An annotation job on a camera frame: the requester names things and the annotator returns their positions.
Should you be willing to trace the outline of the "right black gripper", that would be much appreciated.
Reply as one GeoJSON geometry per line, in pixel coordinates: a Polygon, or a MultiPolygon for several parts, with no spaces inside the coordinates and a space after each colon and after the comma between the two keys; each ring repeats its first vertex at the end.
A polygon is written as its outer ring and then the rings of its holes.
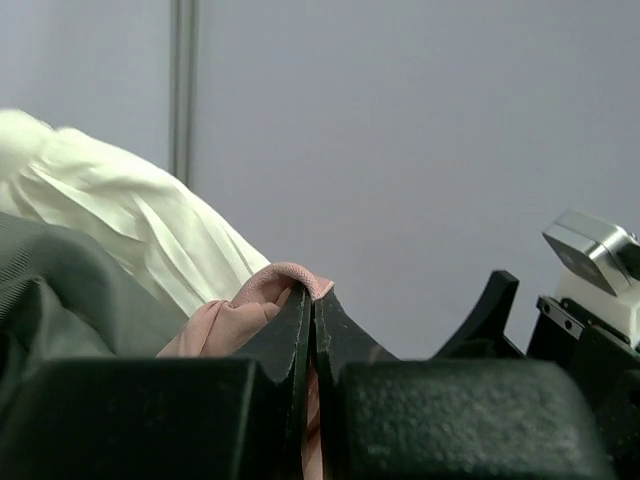
{"type": "MultiPolygon", "coordinates": [[[[505,270],[491,273],[474,308],[434,359],[522,359],[505,335],[519,281],[505,270]]],[[[607,400],[624,375],[624,400],[639,398],[639,350],[577,302],[540,296],[539,316],[527,355],[551,361],[571,376],[589,400],[607,400]]]]}

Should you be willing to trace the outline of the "grey pleated skirt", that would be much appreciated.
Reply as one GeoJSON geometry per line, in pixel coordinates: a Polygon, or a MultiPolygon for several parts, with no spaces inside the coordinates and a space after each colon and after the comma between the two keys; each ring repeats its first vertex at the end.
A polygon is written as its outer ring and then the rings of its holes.
{"type": "Polygon", "coordinates": [[[1,216],[1,398],[46,361],[154,356],[186,319],[88,235],[1,216]]]}

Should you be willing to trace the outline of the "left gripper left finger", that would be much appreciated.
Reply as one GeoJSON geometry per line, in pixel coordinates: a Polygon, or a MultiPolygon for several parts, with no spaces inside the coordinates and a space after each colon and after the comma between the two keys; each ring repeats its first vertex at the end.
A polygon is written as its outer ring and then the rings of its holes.
{"type": "Polygon", "coordinates": [[[250,362],[236,461],[239,479],[300,479],[306,448],[312,301],[295,287],[234,356],[250,362]]]}

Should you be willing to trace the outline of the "pink pleated skirt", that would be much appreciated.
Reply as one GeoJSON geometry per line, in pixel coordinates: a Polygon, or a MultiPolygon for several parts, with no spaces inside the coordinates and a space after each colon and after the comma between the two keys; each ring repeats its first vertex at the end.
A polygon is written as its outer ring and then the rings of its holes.
{"type": "Polygon", "coordinates": [[[161,357],[227,356],[272,321],[291,289],[302,284],[313,300],[324,298],[334,282],[292,262],[270,264],[245,282],[231,300],[201,306],[159,353],[161,357]]]}

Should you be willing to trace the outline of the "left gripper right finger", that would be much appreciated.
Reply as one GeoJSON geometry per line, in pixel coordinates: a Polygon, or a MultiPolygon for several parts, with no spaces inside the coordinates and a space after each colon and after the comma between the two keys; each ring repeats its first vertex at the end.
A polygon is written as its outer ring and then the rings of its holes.
{"type": "Polygon", "coordinates": [[[314,303],[314,327],[323,477],[339,479],[347,460],[340,372],[350,363],[371,365],[397,357],[349,317],[334,292],[314,303]]]}

